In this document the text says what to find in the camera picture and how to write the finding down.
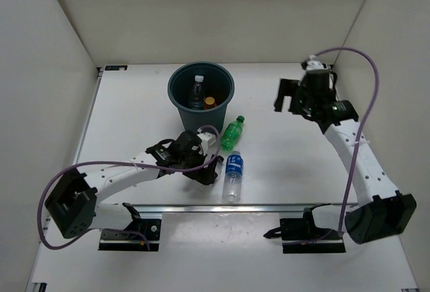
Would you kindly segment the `orange juice plastic bottle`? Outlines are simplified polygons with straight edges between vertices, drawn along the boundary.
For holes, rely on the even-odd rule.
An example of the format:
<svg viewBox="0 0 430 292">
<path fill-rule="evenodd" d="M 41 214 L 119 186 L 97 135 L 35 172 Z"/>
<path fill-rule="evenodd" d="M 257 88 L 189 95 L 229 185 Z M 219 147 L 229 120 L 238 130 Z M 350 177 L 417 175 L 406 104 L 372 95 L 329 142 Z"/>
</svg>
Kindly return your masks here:
<svg viewBox="0 0 430 292">
<path fill-rule="evenodd" d="M 213 97 L 206 97 L 204 99 L 204 109 L 212 109 L 217 106 L 216 100 Z"/>
</svg>

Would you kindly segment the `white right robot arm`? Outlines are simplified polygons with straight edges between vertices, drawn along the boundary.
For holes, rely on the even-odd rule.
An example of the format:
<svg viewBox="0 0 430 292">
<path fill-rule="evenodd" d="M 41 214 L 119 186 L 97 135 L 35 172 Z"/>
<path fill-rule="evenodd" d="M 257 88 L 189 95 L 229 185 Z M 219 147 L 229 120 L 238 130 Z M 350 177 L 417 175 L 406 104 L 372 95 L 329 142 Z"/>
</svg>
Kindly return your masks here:
<svg viewBox="0 0 430 292">
<path fill-rule="evenodd" d="M 404 232 L 417 202 L 403 195 L 384 172 L 372 152 L 353 105 L 338 100 L 330 86 L 330 72 L 306 73 L 302 80 L 281 79 L 274 103 L 281 112 L 285 97 L 291 99 L 288 111 L 318 124 L 348 172 L 348 187 L 354 189 L 357 205 L 313 207 L 302 220 L 302 231 L 309 238 L 319 237 L 326 229 L 349 234 L 363 244 Z"/>
</svg>

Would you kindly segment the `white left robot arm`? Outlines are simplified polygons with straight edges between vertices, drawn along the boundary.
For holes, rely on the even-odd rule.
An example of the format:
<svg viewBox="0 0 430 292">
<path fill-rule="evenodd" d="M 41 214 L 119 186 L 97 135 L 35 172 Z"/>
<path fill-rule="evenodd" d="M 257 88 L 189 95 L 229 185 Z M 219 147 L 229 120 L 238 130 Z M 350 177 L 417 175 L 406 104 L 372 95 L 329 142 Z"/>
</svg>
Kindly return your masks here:
<svg viewBox="0 0 430 292">
<path fill-rule="evenodd" d="M 137 210 L 129 203 L 106 203 L 106 199 L 130 187 L 174 173 L 202 185 L 217 178 L 219 141 L 210 132 L 184 131 L 175 140 L 165 139 L 130 160 L 102 163 L 84 171 L 74 166 L 56 180 L 44 205 L 63 238 L 72 239 L 92 229 L 118 230 L 125 238 L 140 233 Z"/>
</svg>

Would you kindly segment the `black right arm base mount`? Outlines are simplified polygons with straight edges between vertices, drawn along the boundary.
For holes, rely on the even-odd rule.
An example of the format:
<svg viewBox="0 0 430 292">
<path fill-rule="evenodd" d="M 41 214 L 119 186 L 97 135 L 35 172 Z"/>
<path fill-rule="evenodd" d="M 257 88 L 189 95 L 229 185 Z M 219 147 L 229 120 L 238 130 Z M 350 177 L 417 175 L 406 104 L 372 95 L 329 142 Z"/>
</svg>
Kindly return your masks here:
<svg viewBox="0 0 430 292">
<path fill-rule="evenodd" d="M 315 225 L 312 211 L 306 207 L 300 217 L 281 216 L 279 226 L 264 233 L 269 240 L 282 240 L 284 254 L 343 254 L 346 253 L 343 238 L 329 228 Z"/>
</svg>

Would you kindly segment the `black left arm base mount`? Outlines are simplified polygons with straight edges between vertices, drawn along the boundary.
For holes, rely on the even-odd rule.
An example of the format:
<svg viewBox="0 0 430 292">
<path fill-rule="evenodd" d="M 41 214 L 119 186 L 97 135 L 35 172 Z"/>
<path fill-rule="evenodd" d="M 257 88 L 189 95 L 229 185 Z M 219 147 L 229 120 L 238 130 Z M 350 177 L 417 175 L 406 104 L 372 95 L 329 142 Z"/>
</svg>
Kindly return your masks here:
<svg viewBox="0 0 430 292">
<path fill-rule="evenodd" d="M 121 205 L 118 225 L 101 229 L 100 251 L 158 252 L 161 238 L 161 213 L 142 213 L 129 203 Z"/>
</svg>

